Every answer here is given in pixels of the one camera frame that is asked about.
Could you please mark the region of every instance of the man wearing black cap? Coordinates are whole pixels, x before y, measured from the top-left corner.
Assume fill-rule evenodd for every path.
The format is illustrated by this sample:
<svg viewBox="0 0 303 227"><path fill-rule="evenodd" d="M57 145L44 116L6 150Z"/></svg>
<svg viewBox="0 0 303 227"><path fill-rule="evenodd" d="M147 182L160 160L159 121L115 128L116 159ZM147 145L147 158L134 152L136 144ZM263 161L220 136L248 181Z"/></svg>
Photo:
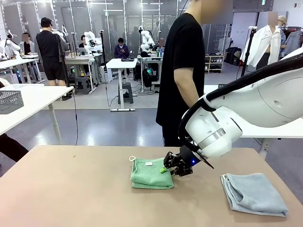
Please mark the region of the man wearing black cap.
<svg viewBox="0 0 303 227"><path fill-rule="evenodd" d="M65 75L62 67L62 61L59 53L57 37L52 33L52 20L44 17L41 19L42 32L37 34L36 43L38 46L38 55L43 63L44 71L50 86L56 85L56 79L59 86L66 86ZM68 44L61 38L62 51L67 51ZM63 96L63 101L71 98L70 95Z"/></svg>

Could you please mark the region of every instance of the purple jacket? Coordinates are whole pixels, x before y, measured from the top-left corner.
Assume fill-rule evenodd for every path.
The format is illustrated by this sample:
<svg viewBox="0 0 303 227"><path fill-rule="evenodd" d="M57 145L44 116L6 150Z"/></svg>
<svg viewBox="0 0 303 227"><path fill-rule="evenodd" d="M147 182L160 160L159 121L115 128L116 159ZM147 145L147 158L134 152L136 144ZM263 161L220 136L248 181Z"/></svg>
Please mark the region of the purple jacket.
<svg viewBox="0 0 303 227"><path fill-rule="evenodd" d="M117 45L115 47L115 53L114 53L114 55L115 55L115 58L127 58L129 56L128 47L125 44L123 44L122 48L120 48L119 45Z"/></svg>

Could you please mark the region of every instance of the brown table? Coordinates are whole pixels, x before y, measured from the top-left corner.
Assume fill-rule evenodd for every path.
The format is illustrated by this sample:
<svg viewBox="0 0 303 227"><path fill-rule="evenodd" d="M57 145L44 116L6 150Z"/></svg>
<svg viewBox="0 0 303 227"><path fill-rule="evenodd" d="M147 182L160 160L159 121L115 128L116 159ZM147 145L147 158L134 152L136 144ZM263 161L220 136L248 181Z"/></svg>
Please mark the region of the brown table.
<svg viewBox="0 0 303 227"><path fill-rule="evenodd" d="M235 148L174 177L170 190L133 189L130 155L159 158L177 148L38 146L0 179L1 227L296 227L303 207L249 148ZM230 209L220 175L264 173L287 218Z"/></svg>

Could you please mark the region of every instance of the beige hat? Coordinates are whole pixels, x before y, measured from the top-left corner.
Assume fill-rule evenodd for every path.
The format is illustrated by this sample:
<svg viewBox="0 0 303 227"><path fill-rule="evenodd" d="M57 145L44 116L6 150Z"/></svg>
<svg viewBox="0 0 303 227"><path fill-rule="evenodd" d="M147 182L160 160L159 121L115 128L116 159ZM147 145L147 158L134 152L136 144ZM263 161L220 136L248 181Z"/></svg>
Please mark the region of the beige hat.
<svg viewBox="0 0 303 227"><path fill-rule="evenodd" d="M281 21L283 21L284 22L284 24L286 24L287 25L287 18L286 18L286 16L279 16L278 17L278 20L281 20Z"/></svg>

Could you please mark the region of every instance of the towel loop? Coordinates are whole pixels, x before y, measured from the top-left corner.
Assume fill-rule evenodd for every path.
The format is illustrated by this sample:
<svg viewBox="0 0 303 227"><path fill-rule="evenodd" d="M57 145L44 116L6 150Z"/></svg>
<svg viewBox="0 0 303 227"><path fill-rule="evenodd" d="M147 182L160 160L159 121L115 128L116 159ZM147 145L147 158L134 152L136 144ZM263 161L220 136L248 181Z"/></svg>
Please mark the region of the towel loop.
<svg viewBox="0 0 303 227"><path fill-rule="evenodd" d="M136 157L135 157L135 156L131 155L131 156L129 157L129 161L130 161L130 162L133 162L133 161L135 161L135 160L136 160Z"/></svg>

